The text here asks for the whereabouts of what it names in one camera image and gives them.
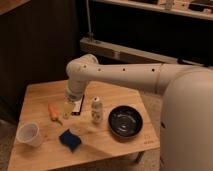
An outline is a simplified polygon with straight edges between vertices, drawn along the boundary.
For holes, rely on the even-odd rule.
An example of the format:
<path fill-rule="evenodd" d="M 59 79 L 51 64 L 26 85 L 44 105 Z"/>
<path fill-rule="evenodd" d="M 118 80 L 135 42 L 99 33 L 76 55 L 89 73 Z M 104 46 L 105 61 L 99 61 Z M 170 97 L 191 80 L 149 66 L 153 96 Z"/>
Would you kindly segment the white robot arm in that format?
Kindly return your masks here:
<path fill-rule="evenodd" d="M 66 66 L 66 96 L 77 101 L 100 81 L 163 97 L 160 171 L 213 171 L 213 70 L 182 64 L 101 65 L 92 54 Z"/>

